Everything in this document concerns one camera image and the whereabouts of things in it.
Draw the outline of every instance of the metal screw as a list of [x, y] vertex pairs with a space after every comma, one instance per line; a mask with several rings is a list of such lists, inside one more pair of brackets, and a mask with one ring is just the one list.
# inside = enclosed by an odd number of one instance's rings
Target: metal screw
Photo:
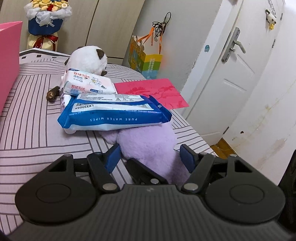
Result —
[[114, 191], [116, 190], [116, 188], [117, 188], [117, 185], [114, 183], [105, 183], [103, 185], [103, 189], [106, 191]]
[[159, 180], [158, 179], [156, 179], [156, 178], [152, 178], [151, 180], [150, 180], [150, 182], [152, 183], [152, 184], [158, 184], [159, 183]]
[[195, 183], [186, 183], [183, 186], [187, 191], [195, 191], [198, 189], [198, 185]]

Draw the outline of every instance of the striped tablecloth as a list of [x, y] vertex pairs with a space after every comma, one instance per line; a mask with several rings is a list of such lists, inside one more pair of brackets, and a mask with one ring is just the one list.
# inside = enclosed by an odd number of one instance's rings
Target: striped tablecloth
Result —
[[[0, 117], [0, 229], [6, 234], [22, 223], [14, 198], [24, 183], [63, 154], [84, 158], [92, 152], [106, 152], [112, 146], [95, 131], [68, 135], [58, 124], [59, 98], [49, 103], [45, 96], [49, 89], [60, 84], [67, 58], [40, 50], [20, 54], [20, 74]], [[107, 71], [106, 76], [114, 83], [144, 79], [140, 73], [119, 65], [109, 64]], [[176, 150], [185, 143], [197, 153], [213, 153], [177, 111], [171, 112], [178, 138]], [[76, 175], [89, 181], [85, 173]], [[112, 176], [120, 187], [132, 183], [123, 160]]]

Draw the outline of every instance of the blue gripper pad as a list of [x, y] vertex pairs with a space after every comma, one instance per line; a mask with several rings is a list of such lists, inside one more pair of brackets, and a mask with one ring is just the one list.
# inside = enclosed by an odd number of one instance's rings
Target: blue gripper pad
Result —
[[187, 168], [189, 173], [192, 173], [195, 169], [195, 158], [194, 154], [186, 149], [187, 146], [180, 146], [180, 157], [184, 166]]
[[104, 154], [104, 165], [109, 173], [112, 173], [117, 163], [121, 158], [121, 149], [119, 144], [113, 145], [105, 154]]

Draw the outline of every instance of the wooden floor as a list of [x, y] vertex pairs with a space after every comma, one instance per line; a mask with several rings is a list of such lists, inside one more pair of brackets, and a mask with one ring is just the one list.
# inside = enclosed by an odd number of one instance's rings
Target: wooden floor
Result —
[[211, 148], [223, 159], [227, 159], [230, 154], [236, 154], [223, 138], [216, 145], [212, 145]]

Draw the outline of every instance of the red bow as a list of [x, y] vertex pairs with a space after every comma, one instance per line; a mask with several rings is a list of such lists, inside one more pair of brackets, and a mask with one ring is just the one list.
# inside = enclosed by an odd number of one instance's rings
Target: red bow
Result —
[[56, 45], [56, 42], [57, 40], [59, 39], [58, 37], [56, 36], [53, 36], [53, 35], [44, 35], [44, 36], [41, 36], [40, 38], [38, 38], [33, 46], [33, 48], [38, 48], [38, 49], [41, 49], [42, 48], [42, 44], [43, 44], [43, 41], [44, 39], [47, 38], [49, 39], [50, 41], [52, 41], [52, 50], [55, 51], [55, 45]]

